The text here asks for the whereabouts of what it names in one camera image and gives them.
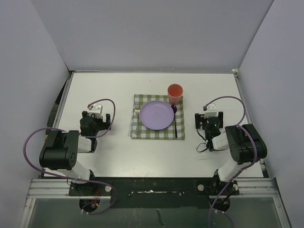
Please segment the purple plastic spoon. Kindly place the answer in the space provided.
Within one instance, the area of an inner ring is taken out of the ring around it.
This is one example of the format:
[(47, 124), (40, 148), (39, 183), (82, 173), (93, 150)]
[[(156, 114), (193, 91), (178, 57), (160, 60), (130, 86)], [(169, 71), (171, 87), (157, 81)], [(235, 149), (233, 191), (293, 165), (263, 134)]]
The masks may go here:
[(174, 128), (175, 128), (175, 138), (178, 138), (178, 133), (177, 133), (177, 126), (176, 126), (176, 112), (177, 112), (177, 107), (175, 105), (171, 105), (171, 108), (174, 112)]

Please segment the orange plastic cup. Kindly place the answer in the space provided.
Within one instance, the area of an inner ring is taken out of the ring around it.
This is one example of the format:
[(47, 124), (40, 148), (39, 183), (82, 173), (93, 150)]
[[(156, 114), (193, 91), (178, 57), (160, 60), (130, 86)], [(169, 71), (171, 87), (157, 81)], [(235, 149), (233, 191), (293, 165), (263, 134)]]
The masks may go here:
[(167, 89), (168, 100), (171, 105), (176, 105), (183, 94), (183, 88), (179, 84), (172, 84)]

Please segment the silver metal fork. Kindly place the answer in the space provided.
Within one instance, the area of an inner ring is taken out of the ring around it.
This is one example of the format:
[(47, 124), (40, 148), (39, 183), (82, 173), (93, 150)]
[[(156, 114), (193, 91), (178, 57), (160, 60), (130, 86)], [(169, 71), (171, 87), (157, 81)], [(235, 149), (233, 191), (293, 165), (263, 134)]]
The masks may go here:
[(137, 122), (136, 122), (136, 136), (140, 135), (140, 127), (139, 127), (139, 115), (140, 115), (140, 107), (138, 104), (134, 105), (134, 112), (136, 114)]

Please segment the purple plastic plate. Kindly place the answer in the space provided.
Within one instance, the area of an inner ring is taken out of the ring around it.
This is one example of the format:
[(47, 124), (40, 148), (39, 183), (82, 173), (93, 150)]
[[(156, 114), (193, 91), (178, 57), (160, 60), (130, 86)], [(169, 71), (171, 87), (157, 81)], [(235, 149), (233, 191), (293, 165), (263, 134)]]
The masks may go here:
[(173, 122), (174, 112), (168, 103), (154, 100), (142, 106), (139, 118), (146, 128), (163, 130)]

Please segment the green white checkered cloth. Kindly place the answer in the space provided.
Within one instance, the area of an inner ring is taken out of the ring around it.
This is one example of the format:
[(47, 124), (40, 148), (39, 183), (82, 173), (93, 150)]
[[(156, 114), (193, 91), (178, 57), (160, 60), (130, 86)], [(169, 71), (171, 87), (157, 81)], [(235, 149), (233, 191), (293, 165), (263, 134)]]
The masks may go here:
[[(138, 104), (140, 109), (144, 104), (146, 104), (149, 101), (164, 101), (169, 103), (168, 96), (167, 95), (134, 95), (134, 103), (133, 103), (133, 109), (134, 105)], [(130, 136), (132, 139), (150, 139), (150, 140), (184, 140), (185, 139), (185, 127), (184, 127), (184, 111), (183, 111), (183, 98), (180, 99), (180, 101), (176, 104), (177, 112), (176, 112), (176, 126), (177, 126), (177, 133), (178, 138), (175, 138), (175, 128), (174, 128), (174, 121), (171, 123), (170, 126), (163, 130), (152, 130), (149, 128), (146, 128), (139, 118), (139, 127), (140, 127), (140, 135), (136, 136), (136, 114), (133, 110), (133, 116), (131, 120), (130, 125)]]

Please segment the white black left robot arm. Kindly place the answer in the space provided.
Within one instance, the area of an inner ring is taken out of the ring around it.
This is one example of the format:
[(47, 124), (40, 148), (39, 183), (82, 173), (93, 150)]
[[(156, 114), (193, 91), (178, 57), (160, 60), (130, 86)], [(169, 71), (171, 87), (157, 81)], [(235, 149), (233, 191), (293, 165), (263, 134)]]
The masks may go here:
[(39, 155), (39, 164), (43, 168), (58, 171), (71, 177), (73, 183), (80, 183), (80, 190), (85, 195), (95, 193), (97, 183), (94, 173), (77, 161), (79, 153), (94, 153), (97, 148), (97, 134), (110, 129), (111, 115), (106, 114), (103, 120), (100, 111), (82, 112), (80, 131), (70, 130), (63, 133), (52, 130)]

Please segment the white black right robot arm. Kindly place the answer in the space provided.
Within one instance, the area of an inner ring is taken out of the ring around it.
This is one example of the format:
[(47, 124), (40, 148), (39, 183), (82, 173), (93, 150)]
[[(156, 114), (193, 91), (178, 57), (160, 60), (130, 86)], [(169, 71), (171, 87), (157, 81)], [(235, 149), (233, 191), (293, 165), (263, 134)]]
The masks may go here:
[(195, 128), (202, 129), (205, 135), (198, 135), (203, 139), (205, 151), (219, 152), (229, 150), (230, 157), (226, 163), (216, 171), (217, 179), (212, 181), (212, 190), (216, 194), (223, 194), (228, 189), (228, 182), (235, 179), (241, 171), (251, 167), (267, 156), (267, 147), (256, 128), (252, 124), (223, 125), (223, 112), (217, 116), (195, 114)]

